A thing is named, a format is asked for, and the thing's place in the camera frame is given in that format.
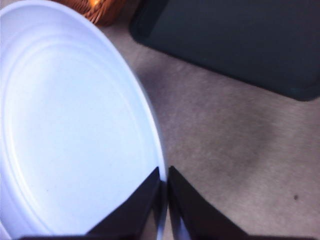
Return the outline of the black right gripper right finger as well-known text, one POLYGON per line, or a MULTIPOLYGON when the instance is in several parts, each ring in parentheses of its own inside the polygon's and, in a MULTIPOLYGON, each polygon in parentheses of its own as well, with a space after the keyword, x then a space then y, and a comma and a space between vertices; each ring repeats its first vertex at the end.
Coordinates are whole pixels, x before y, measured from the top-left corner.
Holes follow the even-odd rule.
POLYGON ((168 171, 168 201, 174 237, 249 236, 206 201, 174 166, 168 171))

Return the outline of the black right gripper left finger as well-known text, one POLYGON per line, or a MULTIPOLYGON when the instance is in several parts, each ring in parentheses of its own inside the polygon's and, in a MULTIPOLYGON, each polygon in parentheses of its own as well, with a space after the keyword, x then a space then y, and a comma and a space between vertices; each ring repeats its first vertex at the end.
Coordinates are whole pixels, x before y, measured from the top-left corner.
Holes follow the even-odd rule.
POLYGON ((87 237, 157 237, 160 228, 160 173, 156 167, 87 237))

